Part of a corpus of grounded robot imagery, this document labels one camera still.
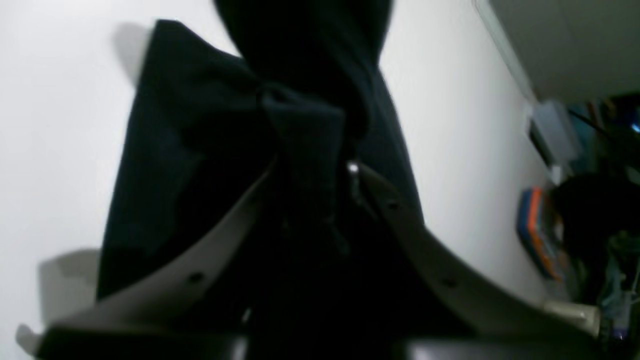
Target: dark cloth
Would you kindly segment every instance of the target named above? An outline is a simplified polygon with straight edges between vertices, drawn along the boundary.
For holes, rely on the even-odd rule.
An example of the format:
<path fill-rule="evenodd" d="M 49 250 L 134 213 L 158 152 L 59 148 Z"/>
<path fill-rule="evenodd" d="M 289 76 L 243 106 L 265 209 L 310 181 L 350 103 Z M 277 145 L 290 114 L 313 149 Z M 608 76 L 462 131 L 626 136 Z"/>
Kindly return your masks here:
<path fill-rule="evenodd" d="M 378 28 L 375 32 L 383 34 Z M 380 50 L 380 41 L 369 42 Z M 369 63 L 375 60 L 367 56 Z M 353 131 L 354 137 L 365 132 L 356 142 L 357 154 L 420 212 L 393 103 L 377 65 L 371 67 L 375 70 L 362 87 L 368 86 L 366 101 L 372 110 L 357 126 L 366 132 Z M 167 20 L 156 24 L 109 212 L 99 299 L 187 249 L 265 169 L 279 146 L 268 113 L 258 105 L 257 94 L 266 88 L 243 60 L 211 47 L 182 24 Z M 319 98 L 318 92 L 311 94 Z M 330 107 L 345 113 L 336 121 L 349 122 L 344 108 L 326 103 Z M 341 137 L 335 132 L 333 150 L 342 145 Z M 321 156 L 320 162 L 329 159 Z"/>
<path fill-rule="evenodd" d="M 346 162 L 357 157 L 420 213 L 378 69 L 390 1 L 216 4 L 246 63 L 178 22 L 156 24 L 109 213 L 98 298 L 194 244 L 277 155 L 278 211 L 288 230 L 266 230 L 279 223 L 265 221 L 177 327 L 239 330 L 251 308 L 240 330 L 255 335 L 254 358 L 265 359 L 379 358 L 399 334 L 466 334 L 384 229 L 343 201 Z"/>

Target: white wall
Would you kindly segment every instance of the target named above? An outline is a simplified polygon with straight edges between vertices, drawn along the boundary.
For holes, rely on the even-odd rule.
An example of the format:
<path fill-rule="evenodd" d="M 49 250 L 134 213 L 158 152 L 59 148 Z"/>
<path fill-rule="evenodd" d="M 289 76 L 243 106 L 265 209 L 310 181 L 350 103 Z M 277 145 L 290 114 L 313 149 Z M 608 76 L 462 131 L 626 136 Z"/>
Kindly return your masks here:
<path fill-rule="evenodd" d="M 520 192 L 546 170 L 523 135 L 523 95 L 472 1 L 402 0 L 381 60 L 429 228 L 482 274 L 537 304 L 516 237 Z"/>
<path fill-rule="evenodd" d="M 29 329 L 88 306 L 131 81 L 156 18 L 234 47 L 210 0 L 0 2 L 0 360 Z M 473 267 L 530 302 L 540 278 L 514 232 L 543 165 L 525 100 L 470 0 L 402 0 L 382 57 L 426 220 Z"/>

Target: black fabric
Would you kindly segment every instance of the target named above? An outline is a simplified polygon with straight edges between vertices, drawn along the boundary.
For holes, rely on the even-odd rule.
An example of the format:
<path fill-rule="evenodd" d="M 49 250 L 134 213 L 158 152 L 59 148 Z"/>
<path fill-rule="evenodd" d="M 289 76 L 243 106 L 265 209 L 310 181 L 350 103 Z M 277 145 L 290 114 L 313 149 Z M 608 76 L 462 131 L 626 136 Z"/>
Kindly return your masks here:
<path fill-rule="evenodd" d="M 396 112 L 377 69 L 371 85 L 375 111 L 357 154 L 420 211 Z M 243 60 L 178 22 L 156 24 L 109 212 L 99 299 L 192 245 L 265 168 L 276 140 L 258 107 L 263 88 Z"/>
<path fill-rule="evenodd" d="M 345 201 L 346 161 L 358 157 L 420 212 L 378 69 L 390 1 L 216 4 L 246 63 L 178 22 L 156 24 L 98 298 L 186 250 L 277 156 L 277 206 L 176 327 L 248 331 L 255 359 L 380 358 L 400 336 L 470 333 L 407 267 L 386 230 Z"/>

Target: ceiling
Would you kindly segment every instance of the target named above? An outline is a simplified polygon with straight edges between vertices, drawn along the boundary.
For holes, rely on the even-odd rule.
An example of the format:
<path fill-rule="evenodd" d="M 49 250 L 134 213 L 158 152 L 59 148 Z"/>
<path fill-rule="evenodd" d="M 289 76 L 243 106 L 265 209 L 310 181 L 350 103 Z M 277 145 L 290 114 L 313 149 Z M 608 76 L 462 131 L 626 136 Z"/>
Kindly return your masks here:
<path fill-rule="evenodd" d="M 640 90 L 639 0 L 491 0 L 540 99 Z"/>

